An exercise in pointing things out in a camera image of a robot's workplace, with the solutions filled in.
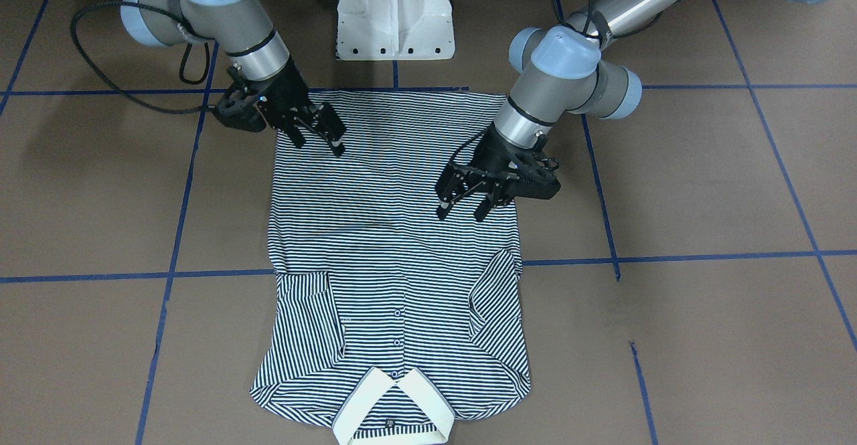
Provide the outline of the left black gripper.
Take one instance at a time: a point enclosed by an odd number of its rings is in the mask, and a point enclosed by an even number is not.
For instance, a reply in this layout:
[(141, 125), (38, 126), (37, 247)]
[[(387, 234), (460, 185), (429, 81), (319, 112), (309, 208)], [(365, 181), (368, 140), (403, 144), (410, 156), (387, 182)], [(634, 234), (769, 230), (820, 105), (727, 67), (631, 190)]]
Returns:
[(545, 155), (545, 143), (546, 137), (538, 137), (535, 147), (524, 149), (505, 140), (495, 126), (489, 126), (467, 165), (449, 161), (441, 171), (435, 183), (438, 219), (446, 219), (455, 204), (475, 192), (485, 195), (475, 208), (476, 222), (483, 222), (491, 210), (517, 197), (553, 198), (561, 189), (555, 175), (559, 163)]

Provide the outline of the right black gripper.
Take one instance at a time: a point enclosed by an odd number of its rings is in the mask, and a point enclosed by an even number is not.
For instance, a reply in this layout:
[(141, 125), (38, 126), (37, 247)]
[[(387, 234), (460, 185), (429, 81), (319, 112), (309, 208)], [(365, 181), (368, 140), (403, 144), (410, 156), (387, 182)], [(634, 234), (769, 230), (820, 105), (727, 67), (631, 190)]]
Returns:
[(300, 124), (305, 122), (311, 124), (335, 156), (343, 155), (346, 125), (331, 104), (312, 103), (294, 58), (289, 57), (275, 76), (262, 81), (252, 81), (236, 64), (227, 73), (232, 84), (212, 109), (220, 124), (248, 132), (260, 132), (270, 126), (282, 130), (297, 149), (302, 149), (306, 138)]

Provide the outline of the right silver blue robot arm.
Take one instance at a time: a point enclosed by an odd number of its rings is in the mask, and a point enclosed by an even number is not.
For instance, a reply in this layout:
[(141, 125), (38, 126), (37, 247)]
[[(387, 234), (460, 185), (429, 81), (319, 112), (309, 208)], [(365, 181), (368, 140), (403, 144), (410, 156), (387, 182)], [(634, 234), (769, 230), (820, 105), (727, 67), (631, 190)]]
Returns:
[[(129, 36), (150, 48), (184, 43), (190, 50), (200, 43), (217, 43), (232, 62), (232, 84), (216, 104), (170, 109), (156, 106), (120, 88), (99, 69), (78, 35), (82, 19), (98, 9), (117, 8)], [(334, 155), (345, 152), (346, 127), (330, 103), (312, 103), (309, 89), (281, 34), (260, 0), (119, 0), (95, 3), (77, 12), (70, 22), (76, 51), (104, 84), (130, 101), (165, 114), (210, 112), (227, 128), (260, 132), (266, 128), (285, 134), (302, 147), (311, 133)]]

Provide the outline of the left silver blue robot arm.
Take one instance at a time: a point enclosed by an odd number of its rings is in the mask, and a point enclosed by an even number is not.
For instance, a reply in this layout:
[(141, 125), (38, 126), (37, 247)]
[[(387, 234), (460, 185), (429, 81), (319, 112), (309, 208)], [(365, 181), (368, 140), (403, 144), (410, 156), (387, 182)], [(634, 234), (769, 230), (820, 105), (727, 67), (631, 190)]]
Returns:
[[(645, 30), (683, 0), (587, 0), (570, 15), (555, 9), (556, 26), (527, 28), (512, 40), (509, 60), (518, 81), (489, 127), (475, 136), (468, 164), (450, 158), (435, 186), (437, 215), (481, 195), (474, 218), (523, 197), (553, 198), (558, 163), (544, 153), (548, 134), (566, 112), (621, 119), (639, 106), (642, 85), (633, 71), (610, 64), (602, 52)], [(825, 0), (786, 0), (815, 4)]]

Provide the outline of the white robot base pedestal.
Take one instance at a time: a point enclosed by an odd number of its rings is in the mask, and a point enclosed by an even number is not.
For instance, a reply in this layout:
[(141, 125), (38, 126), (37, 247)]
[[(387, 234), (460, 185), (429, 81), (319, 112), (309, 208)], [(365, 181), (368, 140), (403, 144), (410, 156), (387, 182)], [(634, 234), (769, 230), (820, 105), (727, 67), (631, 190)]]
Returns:
[(452, 0), (339, 0), (343, 61), (431, 61), (456, 52)]

